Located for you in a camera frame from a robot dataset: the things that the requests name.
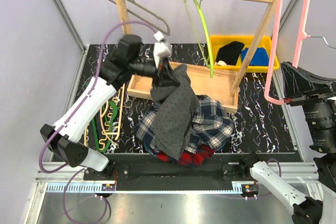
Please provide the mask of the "grey dotted skirt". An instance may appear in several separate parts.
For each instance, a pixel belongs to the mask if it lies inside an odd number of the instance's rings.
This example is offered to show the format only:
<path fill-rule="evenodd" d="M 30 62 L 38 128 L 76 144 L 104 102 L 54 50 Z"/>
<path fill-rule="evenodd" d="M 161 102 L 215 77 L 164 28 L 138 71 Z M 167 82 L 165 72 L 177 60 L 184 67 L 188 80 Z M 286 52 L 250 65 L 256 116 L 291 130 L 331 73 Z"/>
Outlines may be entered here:
<path fill-rule="evenodd" d="M 156 145 L 178 160 L 190 142 L 192 116 L 200 106 L 191 87 L 187 65 L 181 64 L 168 76 L 163 73 L 154 80 L 150 94 L 159 104 L 153 121 Z"/>

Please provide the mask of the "wooden hanger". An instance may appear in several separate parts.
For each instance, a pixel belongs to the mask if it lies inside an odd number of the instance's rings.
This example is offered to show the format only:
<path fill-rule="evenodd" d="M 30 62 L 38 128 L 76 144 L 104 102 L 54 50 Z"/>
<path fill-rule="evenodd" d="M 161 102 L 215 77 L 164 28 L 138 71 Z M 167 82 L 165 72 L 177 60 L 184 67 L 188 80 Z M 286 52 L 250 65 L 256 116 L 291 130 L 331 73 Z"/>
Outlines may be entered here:
<path fill-rule="evenodd" d="M 114 95 L 112 98 L 109 99 L 109 100 L 112 100 L 119 109 L 117 118 L 114 121 L 115 127 L 112 133 L 112 135 L 114 136 L 114 139 L 116 140 L 116 143 L 119 139 L 120 132 L 121 132 L 121 121 L 122 121 L 122 111 L 123 111 L 123 106 L 124 106 L 124 96 L 125 96 L 125 84 L 120 88 L 120 90 L 116 93 L 116 95 Z"/>

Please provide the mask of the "navy plaid skirt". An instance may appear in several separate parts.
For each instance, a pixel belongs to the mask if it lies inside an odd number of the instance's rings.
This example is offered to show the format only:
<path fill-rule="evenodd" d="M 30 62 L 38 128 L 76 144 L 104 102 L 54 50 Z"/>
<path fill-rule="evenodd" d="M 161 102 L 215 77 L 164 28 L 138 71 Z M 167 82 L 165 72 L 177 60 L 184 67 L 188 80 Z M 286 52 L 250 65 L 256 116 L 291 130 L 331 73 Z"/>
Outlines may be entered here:
<path fill-rule="evenodd" d="M 166 154 L 180 159 L 187 151 L 195 154 L 202 145 L 212 151 L 221 149 L 234 131 L 234 123 L 217 100 L 199 95 L 199 105 L 187 115 L 184 112 L 160 109 L 154 103 L 144 114 L 134 130 L 152 154 Z"/>

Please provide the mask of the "cream wavy hanger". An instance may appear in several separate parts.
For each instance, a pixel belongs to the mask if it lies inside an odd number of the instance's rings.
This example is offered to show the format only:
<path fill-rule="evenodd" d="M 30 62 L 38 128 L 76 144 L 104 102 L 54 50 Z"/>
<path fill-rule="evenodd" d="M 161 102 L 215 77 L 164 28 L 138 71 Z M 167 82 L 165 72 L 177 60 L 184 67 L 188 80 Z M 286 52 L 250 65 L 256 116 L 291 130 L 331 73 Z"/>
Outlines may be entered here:
<path fill-rule="evenodd" d="M 107 100 L 98 111 L 101 135 L 96 118 L 86 126 L 83 132 L 83 143 L 88 146 L 89 126 L 92 126 L 93 140 L 95 148 L 101 153 L 106 152 L 111 146 L 117 147 L 117 140 L 121 132 L 122 110 L 124 105 L 125 84 L 120 88 L 115 96 Z"/>

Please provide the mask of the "red plaid skirt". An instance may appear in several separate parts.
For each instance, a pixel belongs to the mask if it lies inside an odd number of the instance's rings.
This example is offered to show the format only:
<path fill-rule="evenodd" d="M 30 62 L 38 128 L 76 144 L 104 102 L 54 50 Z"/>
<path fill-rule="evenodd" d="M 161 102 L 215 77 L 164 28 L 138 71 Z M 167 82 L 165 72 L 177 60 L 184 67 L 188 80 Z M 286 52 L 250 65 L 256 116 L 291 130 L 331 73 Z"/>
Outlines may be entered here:
<path fill-rule="evenodd" d="M 182 166 L 190 167 L 200 166 L 207 158 L 212 157 L 214 153 L 215 151 L 205 144 L 200 145 L 196 153 L 184 151 L 179 159 L 174 159 L 165 154 L 163 151 L 153 151 L 153 155 L 163 162 L 174 162 Z"/>

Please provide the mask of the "pink hanger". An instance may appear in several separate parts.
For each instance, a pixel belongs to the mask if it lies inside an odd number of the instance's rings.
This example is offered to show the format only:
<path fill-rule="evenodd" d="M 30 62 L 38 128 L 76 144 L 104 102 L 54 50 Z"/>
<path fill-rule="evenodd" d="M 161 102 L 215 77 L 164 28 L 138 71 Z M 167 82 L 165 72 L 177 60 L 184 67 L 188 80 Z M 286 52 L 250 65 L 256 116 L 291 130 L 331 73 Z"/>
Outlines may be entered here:
<path fill-rule="evenodd" d="M 274 29 L 273 29 L 273 37 L 272 37 L 271 51 L 270 51 L 270 56 L 269 56 L 268 72 L 267 72 L 266 85 L 265 85 L 265 91 L 264 91 L 265 99 L 268 102 L 276 104 L 276 105 L 283 105 L 286 102 L 286 100 L 284 99 L 278 100 L 278 99 L 272 98 L 269 95 L 272 74 L 274 71 L 273 65 L 274 65 L 275 56 L 276 56 L 278 34 L 279 34 L 279 29 L 280 29 L 280 15 L 281 15 L 281 10 L 282 10 L 282 3 L 283 3 L 283 0 L 276 1 L 275 23 L 274 23 Z M 293 61 L 292 61 L 292 66 L 295 68 L 298 68 L 302 43 L 305 39 L 310 37 L 305 32 L 309 5 L 310 5 L 310 0 L 303 0 L 300 24 L 299 24 L 299 29 L 298 29 L 298 36 L 297 36 L 297 41 L 296 41 L 295 54 L 293 56 Z"/>

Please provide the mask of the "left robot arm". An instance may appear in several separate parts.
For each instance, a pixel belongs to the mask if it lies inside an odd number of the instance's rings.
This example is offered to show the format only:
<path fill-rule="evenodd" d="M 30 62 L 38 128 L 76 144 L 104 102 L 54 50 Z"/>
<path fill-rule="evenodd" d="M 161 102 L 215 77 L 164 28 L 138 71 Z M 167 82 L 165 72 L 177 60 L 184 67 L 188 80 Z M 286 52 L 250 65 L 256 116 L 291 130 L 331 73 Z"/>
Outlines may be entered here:
<path fill-rule="evenodd" d="M 53 125 L 44 124 L 40 133 L 45 141 L 44 150 L 50 150 L 71 167 L 83 166 L 95 170 L 103 180 L 113 175 L 109 159 L 80 143 L 87 124 L 101 109 L 103 104 L 113 97 L 134 74 L 155 77 L 161 69 L 160 60 L 170 54 L 163 34 L 154 34 L 155 45 L 159 52 L 153 60 L 144 60 L 140 54 L 141 37 L 133 34 L 124 35 L 118 47 L 97 68 L 96 76 L 72 105 L 72 107 Z"/>

